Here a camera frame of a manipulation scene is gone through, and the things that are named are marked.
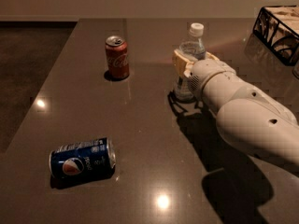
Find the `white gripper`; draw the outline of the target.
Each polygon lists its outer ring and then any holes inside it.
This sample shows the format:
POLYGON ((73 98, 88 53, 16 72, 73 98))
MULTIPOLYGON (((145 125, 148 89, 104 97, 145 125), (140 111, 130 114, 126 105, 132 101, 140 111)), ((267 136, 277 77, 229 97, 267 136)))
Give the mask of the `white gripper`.
POLYGON ((197 62, 192 55, 175 49, 172 63, 178 75, 187 79, 188 89, 197 100, 202 99, 204 88, 212 79, 215 79, 219 87, 225 90, 226 96, 234 94, 237 91, 237 86, 233 85, 233 81, 237 80, 236 71, 208 51, 206 51, 206 58, 207 60, 197 62))

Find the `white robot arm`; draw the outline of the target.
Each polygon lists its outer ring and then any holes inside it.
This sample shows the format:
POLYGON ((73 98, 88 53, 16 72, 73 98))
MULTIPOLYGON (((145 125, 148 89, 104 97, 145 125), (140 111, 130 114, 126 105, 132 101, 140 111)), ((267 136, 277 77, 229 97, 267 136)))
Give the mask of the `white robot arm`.
POLYGON ((288 108, 213 55, 197 60, 176 49, 173 64, 192 95, 214 115, 227 144, 281 168, 298 170, 299 124, 288 108))

